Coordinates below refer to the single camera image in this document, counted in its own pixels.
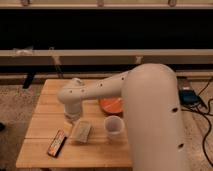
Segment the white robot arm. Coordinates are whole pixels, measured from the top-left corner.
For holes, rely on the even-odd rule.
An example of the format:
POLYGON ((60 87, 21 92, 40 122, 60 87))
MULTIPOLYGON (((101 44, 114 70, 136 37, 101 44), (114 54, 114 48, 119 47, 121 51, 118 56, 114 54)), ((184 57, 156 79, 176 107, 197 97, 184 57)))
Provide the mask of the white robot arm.
POLYGON ((133 171, 190 171, 176 74, 142 64, 88 85, 70 81, 58 92, 65 116, 82 116, 82 102, 121 97, 133 171))

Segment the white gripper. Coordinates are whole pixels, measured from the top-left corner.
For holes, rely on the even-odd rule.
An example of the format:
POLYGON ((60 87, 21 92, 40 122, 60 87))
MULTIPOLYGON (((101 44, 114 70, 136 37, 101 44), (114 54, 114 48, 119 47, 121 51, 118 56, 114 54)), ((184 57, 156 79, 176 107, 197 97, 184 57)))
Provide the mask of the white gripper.
POLYGON ((73 129, 73 124, 69 123, 69 122, 75 122, 75 121, 77 121, 80 118, 81 118, 81 114, 80 113, 66 113, 65 114, 65 119, 68 122, 67 121, 64 122, 63 130, 64 130, 64 133, 65 133, 65 135, 67 137, 70 136, 70 134, 72 132, 72 129, 73 129))

